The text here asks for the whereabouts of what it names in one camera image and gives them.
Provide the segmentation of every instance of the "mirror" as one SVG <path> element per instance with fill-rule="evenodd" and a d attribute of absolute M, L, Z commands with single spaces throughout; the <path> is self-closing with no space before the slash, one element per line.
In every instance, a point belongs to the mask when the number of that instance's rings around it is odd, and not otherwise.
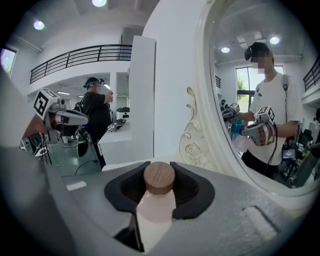
<path fill-rule="evenodd" d="M 237 0 L 223 13 L 209 49 L 211 84 L 236 157 L 249 172 L 291 189 L 317 180 L 320 60 L 300 21 L 278 1 Z M 266 122 L 278 127 L 268 135 L 255 133 L 269 125 L 257 121 L 265 106 L 275 115 Z"/>

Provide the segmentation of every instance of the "ornate mirror frame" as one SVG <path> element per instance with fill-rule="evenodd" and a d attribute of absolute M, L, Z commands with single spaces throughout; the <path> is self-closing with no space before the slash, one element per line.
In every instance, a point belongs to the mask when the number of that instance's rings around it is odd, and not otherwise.
<path fill-rule="evenodd" d="M 319 180 L 310 185 L 289 189 L 249 169 L 237 156 L 230 136 L 223 127 L 214 67 L 210 70 L 210 45 L 223 14 L 236 0 L 206 0 L 195 32 L 195 62 L 193 88 L 188 108 L 193 116 L 181 137 L 179 150 L 190 165 L 239 178 L 261 191 L 297 217 L 307 212 L 319 193 Z"/>

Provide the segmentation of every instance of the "white table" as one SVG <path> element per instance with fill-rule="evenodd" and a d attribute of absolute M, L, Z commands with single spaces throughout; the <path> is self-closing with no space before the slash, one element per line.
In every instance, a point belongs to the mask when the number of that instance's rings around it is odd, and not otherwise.
<path fill-rule="evenodd" d="M 133 147 L 130 122 L 115 132 L 106 132 L 98 142 L 100 154 L 107 165 L 132 162 Z"/>

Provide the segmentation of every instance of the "white t-shirt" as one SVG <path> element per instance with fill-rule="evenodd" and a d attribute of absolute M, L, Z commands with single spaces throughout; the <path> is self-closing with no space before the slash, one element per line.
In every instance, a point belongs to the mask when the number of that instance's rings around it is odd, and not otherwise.
<path fill-rule="evenodd" d="M 270 106 L 275 114 L 274 122 L 276 125 L 283 125 L 290 121 L 303 121 L 303 107 L 302 99 L 299 95 L 300 89 L 291 77 L 287 81 L 288 88 L 284 90 L 284 75 L 277 73 L 270 82 L 260 82 L 259 92 L 257 89 L 254 93 L 254 98 L 251 103 L 249 111 L 257 113 L 260 108 Z M 277 166 L 282 161 L 282 147 L 286 138 L 277 138 L 277 147 L 274 152 L 271 165 Z M 264 163 L 268 163 L 274 149 L 275 143 L 265 146 L 257 146 L 250 143 L 248 150 L 252 155 Z"/>

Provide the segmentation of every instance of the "black railing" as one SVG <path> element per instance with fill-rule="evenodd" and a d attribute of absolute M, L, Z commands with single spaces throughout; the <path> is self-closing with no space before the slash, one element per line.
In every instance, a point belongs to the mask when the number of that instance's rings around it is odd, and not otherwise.
<path fill-rule="evenodd" d="M 132 45 L 108 44 L 72 50 L 56 56 L 31 70 L 30 84 L 59 70 L 76 65 L 105 62 L 130 61 Z"/>
<path fill-rule="evenodd" d="M 303 78 L 305 91 L 314 86 L 320 79 L 320 57 L 318 56 L 310 69 Z"/>
<path fill-rule="evenodd" d="M 221 79 L 217 76 L 215 76 L 215 84 L 216 84 L 216 87 L 220 88 L 220 81 Z"/>

